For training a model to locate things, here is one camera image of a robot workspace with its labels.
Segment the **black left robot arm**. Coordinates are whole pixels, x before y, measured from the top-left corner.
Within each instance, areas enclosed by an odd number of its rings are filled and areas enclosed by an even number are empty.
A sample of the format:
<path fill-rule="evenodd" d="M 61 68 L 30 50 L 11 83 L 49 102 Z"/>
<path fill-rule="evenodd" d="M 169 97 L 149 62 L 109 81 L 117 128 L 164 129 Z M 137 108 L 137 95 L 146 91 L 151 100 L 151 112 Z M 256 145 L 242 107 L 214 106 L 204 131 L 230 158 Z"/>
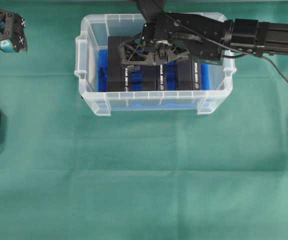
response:
<path fill-rule="evenodd" d="M 28 50 L 27 21 L 17 13 L 0 9 L 0 50 L 4 53 Z"/>

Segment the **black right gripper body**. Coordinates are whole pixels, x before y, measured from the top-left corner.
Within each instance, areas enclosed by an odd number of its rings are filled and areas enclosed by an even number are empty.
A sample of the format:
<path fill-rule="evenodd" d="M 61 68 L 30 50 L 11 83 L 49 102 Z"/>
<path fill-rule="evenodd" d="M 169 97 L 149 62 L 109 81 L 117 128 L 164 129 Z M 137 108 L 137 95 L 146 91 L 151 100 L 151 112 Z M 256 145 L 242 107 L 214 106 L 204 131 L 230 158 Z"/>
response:
<path fill-rule="evenodd" d="M 221 65 L 225 54 L 228 23 L 200 14 L 157 13 L 141 33 L 146 46 L 153 45 L 157 63 L 164 63 L 164 40 L 189 51 L 189 57 L 202 63 Z"/>

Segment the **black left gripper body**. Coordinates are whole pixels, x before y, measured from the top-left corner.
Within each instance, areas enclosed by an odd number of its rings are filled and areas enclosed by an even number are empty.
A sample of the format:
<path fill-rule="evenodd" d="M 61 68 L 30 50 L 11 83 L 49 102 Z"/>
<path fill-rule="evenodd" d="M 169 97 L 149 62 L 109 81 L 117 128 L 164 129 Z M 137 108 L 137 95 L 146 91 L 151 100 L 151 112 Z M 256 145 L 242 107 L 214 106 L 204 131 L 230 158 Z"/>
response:
<path fill-rule="evenodd" d="M 26 20 L 17 13 L 8 12 L 0 23 L 0 34 L 5 39 L 0 41 L 0 50 L 4 53 L 27 52 L 28 44 L 25 36 Z"/>

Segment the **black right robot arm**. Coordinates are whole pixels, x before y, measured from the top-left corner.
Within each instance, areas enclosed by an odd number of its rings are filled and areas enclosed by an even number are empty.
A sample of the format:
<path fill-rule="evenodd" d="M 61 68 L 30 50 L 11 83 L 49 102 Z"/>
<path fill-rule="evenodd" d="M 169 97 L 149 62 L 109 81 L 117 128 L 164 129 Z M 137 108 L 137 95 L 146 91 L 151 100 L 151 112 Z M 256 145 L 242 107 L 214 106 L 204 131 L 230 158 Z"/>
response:
<path fill-rule="evenodd" d="M 145 23 L 117 45 L 121 64 L 155 66 L 184 57 L 221 65 L 225 51 L 262 58 L 288 56 L 288 24 L 253 19 L 215 20 L 196 13 L 166 12 L 164 0 L 137 0 Z"/>

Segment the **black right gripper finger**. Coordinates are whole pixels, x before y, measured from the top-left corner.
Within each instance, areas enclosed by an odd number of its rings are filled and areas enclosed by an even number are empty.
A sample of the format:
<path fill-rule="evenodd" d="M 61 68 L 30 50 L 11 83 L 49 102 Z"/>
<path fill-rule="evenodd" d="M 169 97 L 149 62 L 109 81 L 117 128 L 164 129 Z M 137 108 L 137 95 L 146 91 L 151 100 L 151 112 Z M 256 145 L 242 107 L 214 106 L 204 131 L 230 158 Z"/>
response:
<path fill-rule="evenodd" d="M 176 44 L 169 40 L 163 41 L 164 46 L 164 59 L 163 64 L 166 65 L 170 62 L 177 61 L 178 59 L 182 59 L 190 54 L 190 52 L 182 47 L 178 47 Z"/>
<path fill-rule="evenodd" d="M 124 65 L 155 66 L 155 47 L 146 46 L 141 37 L 123 38 L 118 44 L 118 53 Z"/>

